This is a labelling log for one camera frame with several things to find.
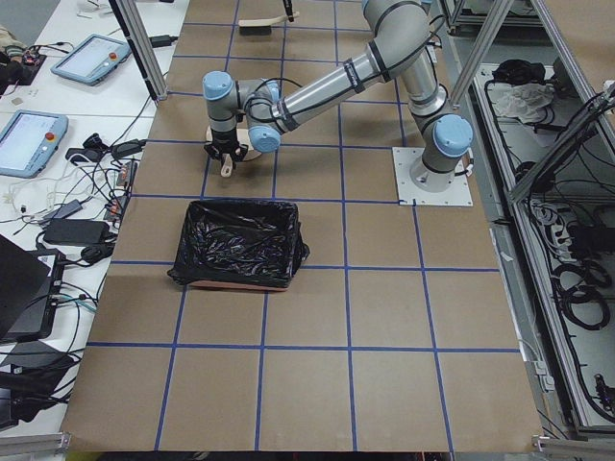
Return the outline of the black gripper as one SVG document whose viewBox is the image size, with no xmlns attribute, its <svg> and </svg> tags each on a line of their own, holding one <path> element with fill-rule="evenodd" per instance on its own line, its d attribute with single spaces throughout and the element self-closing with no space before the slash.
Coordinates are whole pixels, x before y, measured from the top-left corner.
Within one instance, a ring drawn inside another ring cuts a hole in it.
<svg viewBox="0 0 615 461">
<path fill-rule="evenodd" d="M 228 155 L 232 161 L 243 161 L 248 153 L 248 145 L 241 144 L 238 139 L 238 129 L 218 132 L 210 130 L 211 140 L 207 140 L 204 149 L 213 158 L 223 161 L 223 156 Z"/>
</svg>

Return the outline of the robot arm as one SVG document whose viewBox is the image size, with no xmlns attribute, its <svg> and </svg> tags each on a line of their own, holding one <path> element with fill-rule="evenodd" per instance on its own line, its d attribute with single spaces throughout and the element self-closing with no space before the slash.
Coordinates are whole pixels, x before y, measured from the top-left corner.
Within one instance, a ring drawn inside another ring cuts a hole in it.
<svg viewBox="0 0 615 461">
<path fill-rule="evenodd" d="M 224 71 L 207 73 L 207 154 L 220 162 L 238 163 L 250 148 L 273 153 L 284 133 L 372 85 L 401 79 L 425 143 L 421 164 L 433 174 L 452 174 L 474 134 L 466 119 L 453 114 L 447 89 L 435 76 L 427 50 L 427 9 L 420 1 L 365 1 L 361 6 L 373 33 L 363 51 L 291 94 L 283 95 L 275 79 L 236 80 Z"/>
</svg>

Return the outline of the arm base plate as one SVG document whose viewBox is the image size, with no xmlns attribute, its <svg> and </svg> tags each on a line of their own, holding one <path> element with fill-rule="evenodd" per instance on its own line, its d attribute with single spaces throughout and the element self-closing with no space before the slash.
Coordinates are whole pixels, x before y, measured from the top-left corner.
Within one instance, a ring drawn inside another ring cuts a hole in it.
<svg viewBox="0 0 615 461">
<path fill-rule="evenodd" d="M 393 147 L 393 165 L 401 206 L 473 205 L 465 165 L 460 159 L 455 170 L 440 174 L 422 161 L 423 148 Z"/>
</svg>

